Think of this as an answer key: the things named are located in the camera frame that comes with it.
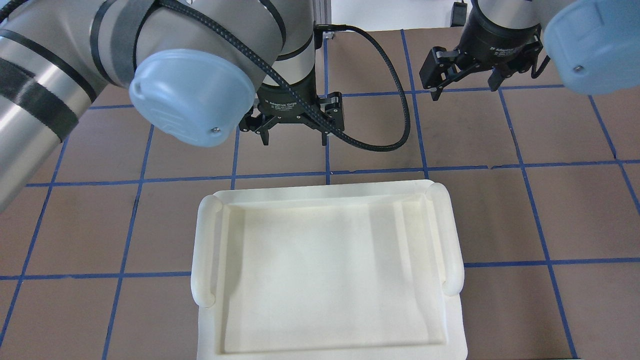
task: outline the light blue cap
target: light blue cap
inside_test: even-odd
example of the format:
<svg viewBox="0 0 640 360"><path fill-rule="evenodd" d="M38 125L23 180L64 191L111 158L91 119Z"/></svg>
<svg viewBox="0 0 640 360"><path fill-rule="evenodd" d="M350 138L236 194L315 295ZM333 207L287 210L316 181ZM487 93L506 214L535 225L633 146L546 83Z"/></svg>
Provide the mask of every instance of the light blue cap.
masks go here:
<svg viewBox="0 0 640 360"><path fill-rule="evenodd" d="M255 89L239 67L219 56L173 49L138 66L129 96L160 130L191 145L213 147L234 132L253 105Z"/></svg>
<svg viewBox="0 0 640 360"><path fill-rule="evenodd" d="M573 91L607 94L640 85L638 0L577 0L549 22L543 40Z"/></svg>

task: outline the black cable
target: black cable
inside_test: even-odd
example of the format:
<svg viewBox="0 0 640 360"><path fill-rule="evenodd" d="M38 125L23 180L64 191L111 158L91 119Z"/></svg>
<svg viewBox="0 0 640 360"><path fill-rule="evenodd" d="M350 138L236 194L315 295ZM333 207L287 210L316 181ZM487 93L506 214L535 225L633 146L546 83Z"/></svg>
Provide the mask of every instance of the black cable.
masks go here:
<svg viewBox="0 0 640 360"><path fill-rule="evenodd" d="M11 0L0 10L0 22L5 21L11 13L29 0Z"/></svg>
<svg viewBox="0 0 640 360"><path fill-rule="evenodd" d="M298 101L298 103L302 106L302 108L307 112L307 114L311 117L311 119L321 126L325 131L329 131L334 134L337 138L342 141L355 146L361 149L369 150L369 151L393 151L398 149L400 146L406 143L409 138L409 133L411 131L411 117L409 115L409 105L406 101L406 96L404 94L404 90L402 88L402 84L400 83L400 79L398 78L397 72L391 64L391 60L382 49L382 46L373 39L368 33L364 30L356 28L354 26L349 25L320 25L319 29L323 31L354 31L363 37L365 37L375 48L378 50L382 58L385 60L389 71L391 71L391 75L394 78L394 82L396 83L396 87L398 89L400 99L402 100L403 112L404 112L404 133L402 138L393 144L390 145L371 145L368 143L363 143L360 140L356 140L349 135L343 133L340 129L335 127L331 122L324 118L324 115L313 106L311 106L308 102L306 102L300 94L297 93L291 85L280 75L277 71L275 71L266 61L264 61L258 54L256 54L253 50L247 47L240 39L235 37L229 30L225 29L222 25L218 24L215 20L210 17L204 15L203 13L190 8L177 0L159 0L158 3L170 10L181 13L185 16L191 17L194 20L197 20L199 23L208 27L209 29L215 31L219 36L225 39L228 43L234 46L238 51L240 51L243 55L245 55L249 60L251 60L260 70L264 71L271 79L273 79L278 85L280 85L283 89L285 89L293 98Z"/></svg>
<svg viewBox="0 0 640 360"><path fill-rule="evenodd" d="M551 58L549 57L549 55L547 55L545 59L542 60L542 64L540 64L540 67L536 70L536 66L538 65L538 59L535 59L533 61L533 66L531 67L531 78L538 79L540 75L542 75L542 72L545 70L547 65L549 64L549 61L551 61Z"/></svg>

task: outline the tray handle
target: tray handle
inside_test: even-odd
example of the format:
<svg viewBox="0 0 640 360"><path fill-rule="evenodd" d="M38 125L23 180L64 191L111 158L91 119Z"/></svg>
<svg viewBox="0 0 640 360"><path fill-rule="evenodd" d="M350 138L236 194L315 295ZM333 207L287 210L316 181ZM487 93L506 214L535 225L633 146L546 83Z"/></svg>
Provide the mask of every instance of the tray handle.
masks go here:
<svg viewBox="0 0 640 360"><path fill-rule="evenodd" d="M212 288L213 247L218 212L223 203L215 195L202 199L198 208L196 237L193 247L193 264L191 265L191 294L200 307L212 307L216 296Z"/></svg>
<svg viewBox="0 0 640 360"><path fill-rule="evenodd" d="M447 296L456 296L465 282L465 265L462 261L460 241L453 218L451 197L443 184L434 183L426 191L427 199L436 209L436 222L440 235L440 248L444 259L445 281L442 290Z"/></svg>

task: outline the black connector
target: black connector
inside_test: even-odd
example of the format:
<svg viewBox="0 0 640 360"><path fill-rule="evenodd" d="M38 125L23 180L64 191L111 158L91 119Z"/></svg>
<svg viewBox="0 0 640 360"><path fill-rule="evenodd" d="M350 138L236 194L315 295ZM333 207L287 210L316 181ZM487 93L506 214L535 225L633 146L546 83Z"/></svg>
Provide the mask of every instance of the black connector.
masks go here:
<svg viewBox="0 0 640 360"><path fill-rule="evenodd" d="M467 23L467 4L462 2L453 3L451 9L451 27L464 26Z"/></svg>

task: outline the white tray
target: white tray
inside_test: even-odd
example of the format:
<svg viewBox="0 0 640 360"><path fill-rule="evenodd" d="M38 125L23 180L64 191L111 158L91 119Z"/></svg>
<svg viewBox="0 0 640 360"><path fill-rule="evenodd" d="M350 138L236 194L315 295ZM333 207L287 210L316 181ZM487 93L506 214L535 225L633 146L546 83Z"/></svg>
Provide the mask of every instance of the white tray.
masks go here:
<svg viewBox="0 0 640 360"><path fill-rule="evenodd" d="M441 184L218 192L198 210L198 359L462 360L463 281Z"/></svg>

